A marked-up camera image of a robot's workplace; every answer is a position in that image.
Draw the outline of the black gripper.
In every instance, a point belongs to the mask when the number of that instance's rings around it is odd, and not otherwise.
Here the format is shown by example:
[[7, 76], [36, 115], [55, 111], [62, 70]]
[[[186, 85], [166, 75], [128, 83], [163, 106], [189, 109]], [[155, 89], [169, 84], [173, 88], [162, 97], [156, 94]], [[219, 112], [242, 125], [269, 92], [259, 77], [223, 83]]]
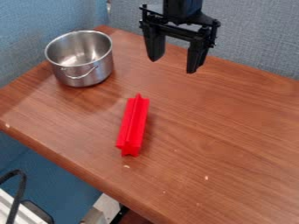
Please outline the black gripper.
[[[201, 25], [210, 29], [210, 47], [217, 45], [218, 29], [221, 21], [202, 12], [203, 0], [163, 0], [162, 4], [143, 4], [140, 10], [154, 14], [169, 23], [177, 25]], [[151, 61], [158, 61], [165, 56], [166, 36], [156, 27], [147, 26], [144, 29], [144, 45], [147, 56]], [[203, 38], [191, 41], [187, 55], [187, 73], [194, 74], [205, 64], [209, 54], [209, 44]]]

